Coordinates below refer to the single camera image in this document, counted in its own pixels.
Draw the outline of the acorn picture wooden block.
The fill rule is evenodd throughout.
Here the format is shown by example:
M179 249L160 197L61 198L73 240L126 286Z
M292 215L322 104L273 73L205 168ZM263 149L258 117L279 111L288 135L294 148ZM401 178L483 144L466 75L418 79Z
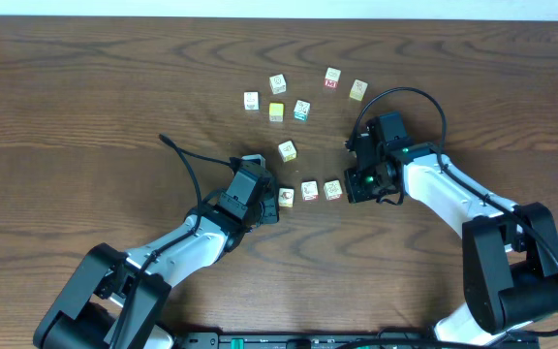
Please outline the acorn picture wooden block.
M293 207L295 191L292 188L280 188L278 192L278 205L280 207Z

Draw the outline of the red printed wooden block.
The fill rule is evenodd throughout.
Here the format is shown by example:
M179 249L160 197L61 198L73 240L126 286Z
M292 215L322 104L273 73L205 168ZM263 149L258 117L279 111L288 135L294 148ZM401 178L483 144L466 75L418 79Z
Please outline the red printed wooden block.
M315 180L303 181L301 183L301 194L304 202L317 201L319 199L317 182Z

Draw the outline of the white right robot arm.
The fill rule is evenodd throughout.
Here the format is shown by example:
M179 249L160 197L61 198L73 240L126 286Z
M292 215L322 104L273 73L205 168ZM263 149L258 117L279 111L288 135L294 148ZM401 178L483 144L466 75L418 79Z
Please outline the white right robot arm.
M461 239L465 302L434 326L436 339L477 346L538 337L528 325L558 313L558 233L547 207L491 193L432 143L367 133L346 147L356 156L345 172L351 203L411 197Z

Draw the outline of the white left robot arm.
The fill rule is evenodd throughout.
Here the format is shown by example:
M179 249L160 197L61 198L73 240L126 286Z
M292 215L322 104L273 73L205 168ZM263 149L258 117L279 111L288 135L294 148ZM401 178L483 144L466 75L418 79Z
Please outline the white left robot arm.
M233 251L253 227L275 224L273 179L234 179L167 235L121 252L93 247L33 334L38 348L172 348L159 317L171 290Z

